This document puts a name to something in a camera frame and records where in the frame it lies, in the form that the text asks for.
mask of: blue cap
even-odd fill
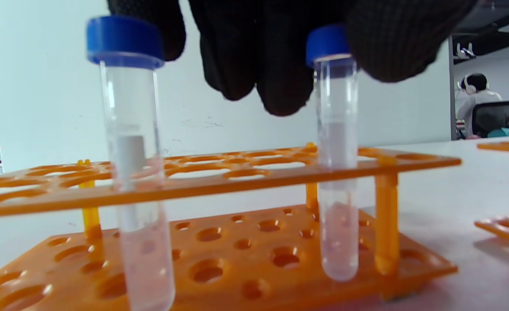
[[[314,61],[321,57],[337,54],[349,54],[345,26],[333,24],[312,30],[306,41],[306,65],[314,67]]]
[[[154,25],[127,16],[101,16],[87,23],[87,59],[154,70],[164,65],[163,43]]]

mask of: white table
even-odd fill
[[[483,142],[390,147],[463,159],[461,167],[401,175],[399,187],[401,232],[458,264],[459,273],[430,283],[409,299],[383,304],[370,297],[326,311],[509,311],[509,243],[473,225],[477,219],[509,214],[509,153],[478,150],[476,144]],[[359,206],[371,211],[373,179],[361,179],[359,185]],[[167,207],[170,220],[178,220],[303,201],[304,187],[294,186],[168,201]],[[110,208],[101,217],[104,228],[116,226]],[[0,268],[48,236],[82,230],[80,211],[0,218]]]

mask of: black chair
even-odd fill
[[[473,108],[473,134],[487,138],[489,132],[509,128],[509,101],[478,104]]]

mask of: black glove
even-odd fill
[[[306,38],[345,23],[359,67],[383,82],[416,76],[477,0],[189,0],[201,33],[207,83],[229,100],[256,86],[266,110],[288,116],[306,104],[313,73]],[[185,47],[178,0],[108,0],[112,14],[155,24],[167,61]]]

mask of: test tube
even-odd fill
[[[91,19],[87,58],[101,68],[114,188],[159,187],[164,165],[155,70],[164,65],[164,57],[158,30],[124,16]],[[162,203],[119,205],[116,210],[130,310],[168,311],[175,283]]]
[[[310,33],[307,64],[314,69],[318,96],[318,161],[333,169],[357,166],[357,65],[345,28],[328,25]],[[327,276],[346,282],[358,268],[356,180],[318,184],[322,267]]]

